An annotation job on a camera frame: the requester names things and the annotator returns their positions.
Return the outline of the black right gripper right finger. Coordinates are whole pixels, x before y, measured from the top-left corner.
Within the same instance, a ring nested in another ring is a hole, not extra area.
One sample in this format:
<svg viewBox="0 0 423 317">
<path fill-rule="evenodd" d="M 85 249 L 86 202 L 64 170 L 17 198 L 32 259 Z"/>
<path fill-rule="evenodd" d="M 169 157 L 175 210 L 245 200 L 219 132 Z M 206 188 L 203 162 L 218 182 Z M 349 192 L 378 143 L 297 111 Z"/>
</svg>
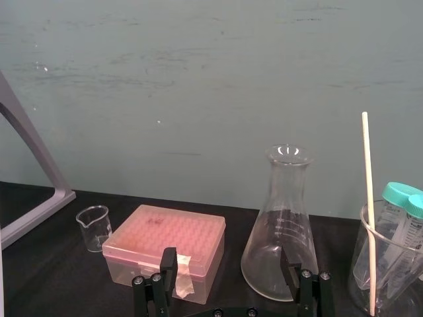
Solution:
<svg viewBox="0 0 423 317">
<path fill-rule="evenodd" d="M 298 316 L 336 316 L 332 276 L 327 271 L 313 274 L 303 269 L 301 262 L 291 262 L 281 247 L 280 268 L 291 293 L 293 301 L 298 305 Z"/>
</svg>

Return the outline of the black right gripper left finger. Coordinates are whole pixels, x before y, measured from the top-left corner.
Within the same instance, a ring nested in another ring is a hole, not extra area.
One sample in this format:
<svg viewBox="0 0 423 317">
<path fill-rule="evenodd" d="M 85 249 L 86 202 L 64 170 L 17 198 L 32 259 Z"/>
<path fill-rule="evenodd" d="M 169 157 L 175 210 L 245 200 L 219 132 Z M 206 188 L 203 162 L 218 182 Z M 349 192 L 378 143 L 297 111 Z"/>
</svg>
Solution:
<svg viewBox="0 0 423 317">
<path fill-rule="evenodd" d="M 155 316 L 169 316 L 177 273 L 176 248 L 165 248 L 159 273 L 148 278 L 138 275 L 132 279 L 134 316 L 149 316 L 149 302 L 153 303 Z"/>
</svg>

